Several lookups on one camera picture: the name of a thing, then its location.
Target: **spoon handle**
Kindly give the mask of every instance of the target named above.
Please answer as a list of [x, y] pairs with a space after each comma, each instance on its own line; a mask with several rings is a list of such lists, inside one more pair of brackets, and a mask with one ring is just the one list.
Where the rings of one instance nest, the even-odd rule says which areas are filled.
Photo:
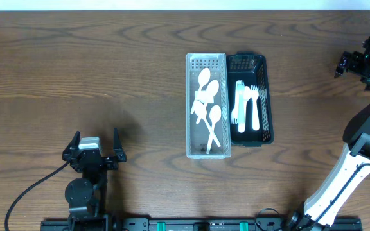
[[[199, 87], [198, 94], [200, 93], [201, 90], [202, 90], [202, 86]], [[196, 100], [197, 100], [197, 95], [195, 94], [195, 98], [193, 99], [193, 103], [192, 103], [192, 107], [191, 107], [191, 114], [193, 114], [194, 111], [195, 111], [194, 105], [195, 105]]]
[[200, 117], [198, 116], [198, 119], [197, 119], [197, 124], [199, 124], [199, 122], [200, 122]]
[[[215, 131], [215, 124], [212, 124], [212, 131]], [[207, 148], [206, 148], [206, 154], [209, 154], [209, 152], [211, 151], [212, 140], [213, 140], [213, 136], [212, 136], [212, 134], [209, 134], [208, 145], [207, 145]]]
[[239, 103], [238, 103], [238, 132], [243, 133], [245, 131], [245, 113], [243, 111], [243, 92], [239, 91]]
[[206, 118], [202, 118], [205, 121], [206, 127], [208, 128], [209, 132], [212, 135], [213, 140], [215, 141], [216, 145], [218, 147], [221, 147], [221, 144], [219, 143], [218, 137], [216, 137], [215, 132], [212, 131], [211, 126], [209, 125], [208, 121], [206, 121]]
[[258, 131], [260, 129], [260, 117], [258, 115], [258, 106], [256, 100], [252, 98], [252, 129]]

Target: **wooden table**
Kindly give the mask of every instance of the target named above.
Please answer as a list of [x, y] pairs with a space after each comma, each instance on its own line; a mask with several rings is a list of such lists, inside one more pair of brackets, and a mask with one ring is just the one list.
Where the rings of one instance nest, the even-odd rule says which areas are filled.
[[[0, 12], [0, 230], [29, 185], [63, 164], [74, 133], [128, 162], [109, 173], [116, 214], [252, 217], [283, 214], [336, 163], [342, 132], [368, 103], [357, 77], [334, 80], [344, 51], [361, 51], [370, 12]], [[233, 147], [225, 160], [186, 157], [185, 56], [255, 51], [267, 58], [275, 141]], [[70, 167], [16, 206], [12, 230], [66, 218]], [[370, 230], [370, 176], [340, 210]]]

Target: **black basket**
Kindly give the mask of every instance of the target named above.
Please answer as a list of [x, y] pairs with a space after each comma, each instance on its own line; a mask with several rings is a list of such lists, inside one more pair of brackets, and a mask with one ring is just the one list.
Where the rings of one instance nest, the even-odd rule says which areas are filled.
[[[267, 64], [265, 57], [253, 52], [238, 52], [236, 55], [227, 56], [227, 79], [229, 95], [229, 114], [235, 105], [235, 85], [238, 80], [243, 80], [245, 86], [257, 85], [259, 98], [257, 100], [260, 129], [254, 131], [252, 120], [247, 119], [246, 129], [243, 133], [238, 131], [237, 124], [231, 124], [232, 144], [246, 147], [259, 147], [274, 141], [272, 127], [272, 114], [270, 111], [270, 96], [268, 85]], [[252, 100], [247, 103], [247, 118], [252, 118]]]

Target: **fork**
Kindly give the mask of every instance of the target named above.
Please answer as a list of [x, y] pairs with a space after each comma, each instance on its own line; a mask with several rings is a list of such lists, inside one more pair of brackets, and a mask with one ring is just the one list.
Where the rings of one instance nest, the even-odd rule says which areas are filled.
[[259, 89], [258, 86], [252, 85], [251, 86], [251, 98], [252, 98], [252, 129], [258, 131], [260, 129], [260, 119], [258, 116], [258, 106], [256, 101], [259, 97]]
[[235, 106], [231, 112], [231, 124], [238, 123], [238, 109], [239, 109], [239, 86], [244, 85], [242, 80], [238, 80], [235, 83]]

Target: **white plastic spoon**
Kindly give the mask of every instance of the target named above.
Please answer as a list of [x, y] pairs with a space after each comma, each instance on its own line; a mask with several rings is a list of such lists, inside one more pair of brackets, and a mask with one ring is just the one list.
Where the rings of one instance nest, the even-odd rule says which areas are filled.
[[[215, 124], [221, 119], [221, 108], [219, 107], [219, 105], [214, 105], [211, 108], [211, 111], [209, 112], [209, 118], [212, 123], [212, 131], [215, 132]], [[209, 154], [209, 152], [211, 151], [212, 139], [213, 136], [212, 134], [210, 134], [208, 139], [208, 146], [206, 148], [206, 154]]]
[[[203, 86], [205, 86], [208, 82], [209, 79], [211, 78], [211, 71], [209, 68], [204, 68], [198, 76], [198, 83], [199, 83], [199, 89], [198, 89], [198, 94], [202, 90]], [[195, 95], [195, 99], [193, 100], [192, 108], [191, 108], [191, 114], [195, 111], [195, 101], [197, 100], [197, 94]]]
[[252, 85], [251, 86], [251, 98], [252, 98], [252, 129], [258, 131], [260, 129], [260, 118], [258, 116], [258, 106], [256, 105], [256, 101], [260, 96], [258, 92], [258, 86]]
[[[208, 84], [206, 87], [206, 97], [207, 98], [213, 98], [216, 93], [218, 93], [219, 90], [219, 82], [218, 80], [212, 80], [211, 83]], [[206, 105], [208, 104], [208, 100], [204, 103], [204, 107], [206, 108]]]
[[199, 101], [195, 102], [195, 112], [197, 113], [197, 115], [199, 117], [201, 117], [201, 119], [203, 119], [205, 121], [206, 127], [208, 128], [210, 134], [213, 136], [213, 140], [215, 141], [216, 145], [218, 147], [221, 147], [221, 144], [219, 143], [218, 137], [216, 137], [216, 135], [212, 131], [212, 128], [209, 125], [208, 121], [206, 121], [206, 108], [204, 108], [204, 105]]
[[245, 131], [247, 117], [247, 103], [250, 99], [251, 99], [251, 89], [248, 86], [245, 86], [245, 91], [243, 92], [243, 118], [240, 123], [238, 122], [238, 132], [240, 133]]

